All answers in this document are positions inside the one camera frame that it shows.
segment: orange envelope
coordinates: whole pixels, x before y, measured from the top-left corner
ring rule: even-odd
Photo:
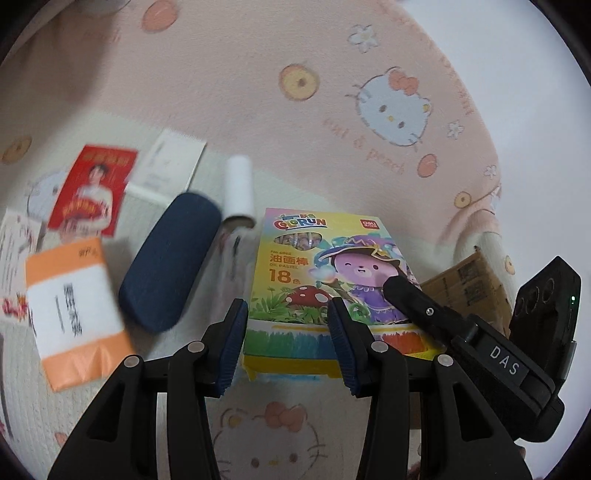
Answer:
[[[26,276],[35,341],[53,391],[107,377],[134,353],[99,238],[29,257]]]

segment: metal screw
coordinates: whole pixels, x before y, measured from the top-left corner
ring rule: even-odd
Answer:
[[[371,344],[371,349],[377,353],[384,353],[388,350],[388,344],[386,342],[374,342]]]
[[[133,367],[137,367],[139,365],[139,357],[132,355],[129,356],[125,359],[125,361],[123,362],[123,364],[127,367],[127,368],[133,368]]]
[[[444,367],[450,367],[453,365],[453,358],[445,353],[437,357],[437,361]]]
[[[205,344],[203,342],[191,342],[190,344],[187,345],[187,350],[189,350],[189,352],[191,353],[198,353],[203,351],[203,349],[205,348]]]

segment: black border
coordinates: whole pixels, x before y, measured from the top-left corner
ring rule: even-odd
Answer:
[[[591,84],[591,2],[580,0],[530,0],[552,23]],[[4,0],[0,5],[0,62],[37,12],[48,0]],[[0,470],[17,465],[23,478],[30,478],[4,439],[0,439]],[[547,480],[591,478],[591,413],[587,415],[570,447],[550,472]]]

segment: hello kitty print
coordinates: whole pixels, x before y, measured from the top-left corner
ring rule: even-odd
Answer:
[[[222,480],[299,480],[326,458],[316,429],[301,405],[270,402],[264,414],[229,408],[213,438]]]
[[[356,95],[357,112],[373,132],[393,145],[421,141],[431,115],[431,102],[418,94],[418,79],[398,67],[369,79]]]

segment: red card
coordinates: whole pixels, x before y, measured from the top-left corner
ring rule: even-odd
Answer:
[[[48,227],[59,230],[64,242],[113,236],[137,154],[137,150],[86,145],[61,188]]]

